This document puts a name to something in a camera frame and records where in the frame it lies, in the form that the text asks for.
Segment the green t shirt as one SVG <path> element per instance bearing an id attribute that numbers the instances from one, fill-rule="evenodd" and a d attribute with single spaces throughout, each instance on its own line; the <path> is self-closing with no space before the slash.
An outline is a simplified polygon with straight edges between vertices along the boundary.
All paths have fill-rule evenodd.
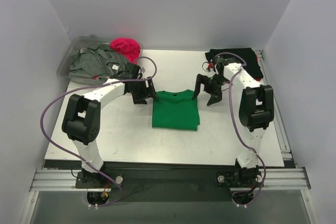
<path id="1" fill-rule="evenodd" d="M 170 130 L 197 131 L 200 125 L 197 100 L 194 92 L 157 92 L 153 101 L 152 127 Z"/>

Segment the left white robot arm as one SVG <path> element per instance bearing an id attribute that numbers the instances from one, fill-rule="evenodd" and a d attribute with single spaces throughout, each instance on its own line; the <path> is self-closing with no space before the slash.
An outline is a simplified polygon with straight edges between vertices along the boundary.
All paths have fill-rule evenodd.
<path id="1" fill-rule="evenodd" d="M 100 132 L 101 110 L 125 94 L 131 94 L 134 104 L 147 104 L 158 99 L 152 77 L 142 78 L 141 67 L 127 63 L 125 70 L 103 85 L 84 95 L 73 94 L 68 99 L 61 129 L 73 141 L 81 159 L 81 169 L 94 188 L 106 183 L 97 137 Z"/>

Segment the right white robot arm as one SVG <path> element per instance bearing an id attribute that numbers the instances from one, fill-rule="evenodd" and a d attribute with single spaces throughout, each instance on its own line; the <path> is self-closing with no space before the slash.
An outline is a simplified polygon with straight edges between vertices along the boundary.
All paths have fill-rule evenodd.
<path id="1" fill-rule="evenodd" d="M 210 95 L 207 105 L 222 100 L 222 87 L 228 84 L 229 112 L 235 133 L 244 150 L 236 159 L 240 169 L 233 172 L 233 182 L 245 186 L 251 181 L 248 169 L 262 163 L 259 156 L 261 140 L 274 120 L 274 91 L 270 85 L 263 85 L 247 71 L 247 62 L 232 52 L 221 52 L 210 60 L 211 77 L 196 76 L 193 99 L 201 91 Z"/>

